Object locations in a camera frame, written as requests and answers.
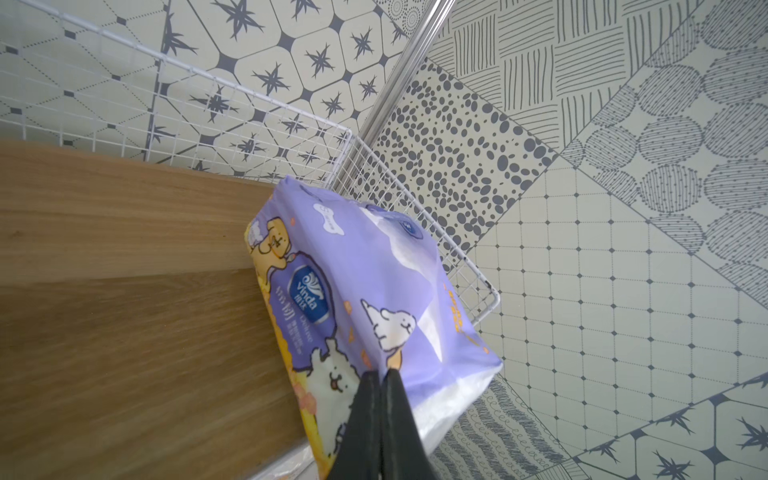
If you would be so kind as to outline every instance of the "circular pattern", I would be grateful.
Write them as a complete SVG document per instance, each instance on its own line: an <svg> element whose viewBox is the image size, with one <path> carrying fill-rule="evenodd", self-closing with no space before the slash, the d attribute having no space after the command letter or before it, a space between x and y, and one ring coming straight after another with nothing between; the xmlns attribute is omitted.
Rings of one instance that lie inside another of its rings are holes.
<svg viewBox="0 0 768 480"><path fill-rule="evenodd" d="M768 204L768 161L729 160L704 180L704 195L726 210L748 210Z"/></svg>
<svg viewBox="0 0 768 480"><path fill-rule="evenodd" d="M680 24L680 27L645 62L651 67L665 67L677 63L696 48L698 29L694 17Z"/></svg>
<svg viewBox="0 0 768 480"><path fill-rule="evenodd" d="M600 172L594 179L627 205L631 205L637 198L637 181L627 172Z"/></svg>
<svg viewBox="0 0 768 480"><path fill-rule="evenodd" d="M677 115L701 92L701 76L695 68L670 65L656 70L640 86L637 102L644 112L668 117Z"/></svg>
<svg viewBox="0 0 768 480"><path fill-rule="evenodd" d="M584 160L584 145L579 140L574 139L563 149L560 155L570 162L571 165L578 167L581 165L581 161Z"/></svg>
<svg viewBox="0 0 768 480"><path fill-rule="evenodd" d="M648 172L640 183L640 195L651 209L672 213L699 200L701 180L696 171L680 165L664 165Z"/></svg>
<svg viewBox="0 0 768 480"><path fill-rule="evenodd" d="M704 144L728 158L756 154L768 145L768 107L736 104L717 113L704 129Z"/></svg>
<svg viewBox="0 0 768 480"><path fill-rule="evenodd" d="M409 37L416 31L416 27L419 25L419 21L422 19L422 10L413 5L406 11L406 17L403 21L403 30Z"/></svg>
<svg viewBox="0 0 768 480"><path fill-rule="evenodd" d="M749 263L729 263L717 271L768 308L768 270Z"/></svg>
<svg viewBox="0 0 768 480"><path fill-rule="evenodd" d="M399 20L405 10L406 6L403 0L392 0L389 3L389 8L387 8L387 14L394 20Z"/></svg>
<svg viewBox="0 0 768 480"><path fill-rule="evenodd" d="M634 103L634 90L629 85L625 85L619 88L616 95L592 118L592 121L601 127L615 125L632 113Z"/></svg>
<svg viewBox="0 0 768 480"><path fill-rule="evenodd" d="M710 224L707 246L712 253L734 262L768 257L768 217L756 212L731 212Z"/></svg>
<svg viewBox="0 0 768 480"><path fill-rule="evenodd" d="M692 157L703 142L698 123L687 117L672 117L646 126L637 147L646 160L668 165Z"/></svg>
<svg viewBox="0 0 768 480"><path fill-rule="evenodd" d="M594 132L584 147L587 162L602 170L617 170L628 164L637 152L634 135L622 127Z"/></svg>
<svg viewBox="0 0 768 480"><path fill-rule="evenodd" d="M733 50L758 41L768 31L768 2L723 0L712 8L701 28L704 43Z"/></svg>
<svg viewBox="0 0 768 480"><path fill-rule="evenodd" d="M664 215L651 218L650 222L689 252L696 253L704 245L704 231L701 225L687 215Z"/></svg>
<svg viewBox="0 0 768 480"><path fill-rule="evenodd" d="M704 91L723 104L736 104L768 92L768 50L753 48L718 58L704 75Z"/></svg>

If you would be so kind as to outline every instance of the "grid pattern tile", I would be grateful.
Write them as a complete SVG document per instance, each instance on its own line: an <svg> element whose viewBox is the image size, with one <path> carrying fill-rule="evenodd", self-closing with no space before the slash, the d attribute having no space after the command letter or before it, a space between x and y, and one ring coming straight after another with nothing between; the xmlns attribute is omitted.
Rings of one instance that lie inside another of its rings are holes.
<svg viewBox="0 0 768 480"><path fill-rule="evenodd" d="M572 455L768 369L768 311L566 161L474 255L483 338Z"/></svg>

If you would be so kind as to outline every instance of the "patterned wall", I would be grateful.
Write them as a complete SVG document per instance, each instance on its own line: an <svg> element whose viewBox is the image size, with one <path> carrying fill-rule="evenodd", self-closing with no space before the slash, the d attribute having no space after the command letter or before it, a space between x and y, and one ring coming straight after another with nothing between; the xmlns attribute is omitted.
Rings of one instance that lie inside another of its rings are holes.
<svg viewBox="0 0 768 480"><path fill-rule="evenodd" d="M497 376L448 432L432 454L432 464L443 478L526 478L567 458L554 436Z"/></svg>
<svg viewBox="0 0 768 480"><path fill-rule="evenodd" d="M50 3L353 131L365 121L408 41L372 0ZM96 35L79 28L58 39L59 26L53 18L23 12L27 25L21 47L0 52L3 78L10 74L4 80L0 115L20 121L23 112L30 124L52 130L31 131L31 140L58 143L62 118L57 111L68 111L77 115L74 121L64 119L68 131L82 136L65 135L66 147L90 150L89 137L96 137L114 146L124 144L127 157L218 174L264 180L285 174L306 177L304 167L320 171L318 163L336 156L333 149L338 144L330 135L322 138L318 132L320 140L309 139L307 132L316 132L316 125L312 129L306 121L269 115L274 106L266 102L238 96L230 88L212 88L205 78L149 57L137 61L136 55L113 44L107 43L102 51ZM3 16L2 21L12 18ZM13 25L4 26L9 33ZM64 58L68 65L85 70L62 74L46 58ZM19 69L41 82L22 88L12 79ZM16 104L14 98L24 98L27 104ZM3 130L19 136L18 131ZM121 154L119 147L102 150L103 146L99 144L102 153Z"/></svg>
<svg viewBox="0 0 768 480"><path fill-rule="evenodd" d="M701 0L458 0L428 57L560 151Z"/></svg>
<svg viewBox="0 0 768 480"><path fill-rule="evenodd" d="M378 150L502 291L482 335L580 467L538 477L765 478L766 3L566 3L459 2ZM504 478L476 440L444 478Z"/></svg>
<svg viewBox="0 0 768 480"><path fill-rule="evenodd" d="M432 0L376 0L376 3L410 37Z"/></svg>

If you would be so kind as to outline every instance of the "tissue package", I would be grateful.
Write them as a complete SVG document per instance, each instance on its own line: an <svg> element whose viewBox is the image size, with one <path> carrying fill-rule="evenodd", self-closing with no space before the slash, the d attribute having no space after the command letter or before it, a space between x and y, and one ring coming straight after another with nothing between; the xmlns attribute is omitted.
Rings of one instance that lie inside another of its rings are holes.
<svg viewBox="0 0 768 480"><path fill-rule="evenodd" d="M407 215L288 177L245 239L320 478L364 372L400 371L429 454L501 369Z"/></svg>

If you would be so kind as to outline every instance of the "wire mesh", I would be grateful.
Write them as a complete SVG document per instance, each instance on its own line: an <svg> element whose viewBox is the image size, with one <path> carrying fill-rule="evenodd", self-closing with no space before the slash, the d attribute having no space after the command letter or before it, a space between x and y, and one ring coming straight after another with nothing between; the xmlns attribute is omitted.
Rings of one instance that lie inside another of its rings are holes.
<svg viewBox="0 0 768 480"><path fill-rule="evenodd" d="M264 95L177 60L173 45L155 51L36 0L0 10L0 46L0 137L269 183L292 175L403 212L437 240L475 323L498 305L436 213L350 129L270 98L279 81Z"/></svg>

